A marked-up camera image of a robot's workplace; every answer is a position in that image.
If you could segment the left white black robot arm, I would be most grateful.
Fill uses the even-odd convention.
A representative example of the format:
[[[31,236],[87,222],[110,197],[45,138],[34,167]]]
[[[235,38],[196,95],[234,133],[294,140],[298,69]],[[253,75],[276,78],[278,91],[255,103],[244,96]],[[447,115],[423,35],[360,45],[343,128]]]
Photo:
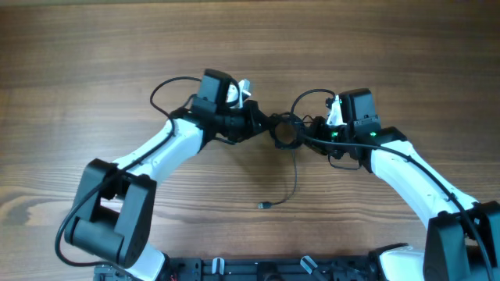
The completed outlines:
[[[95,159],[84,169],[73,207],[55,237],[98,256],[97,266],[135,280],[177,280],[170,258],[149,242],[157,187],[210,141],[236,144],[277,125],[277,117],[244,97],[236,80],[214,69],[199,79],[191,106],[166,114],[166,125],[136,151],[114,162]]]

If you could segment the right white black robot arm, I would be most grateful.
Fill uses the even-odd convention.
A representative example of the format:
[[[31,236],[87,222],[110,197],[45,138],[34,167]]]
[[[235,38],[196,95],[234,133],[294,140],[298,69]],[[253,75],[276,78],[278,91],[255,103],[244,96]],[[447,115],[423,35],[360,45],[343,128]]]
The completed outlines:
[[[297,141],[328,158],[344,155],[388,184],[427,231],[425,248],[394,244],[370,255],[378,280],[497,280],[499,203],[449,183],[397,128],[383,128],[367,88],[332,94],[327,117],[291,116]]]

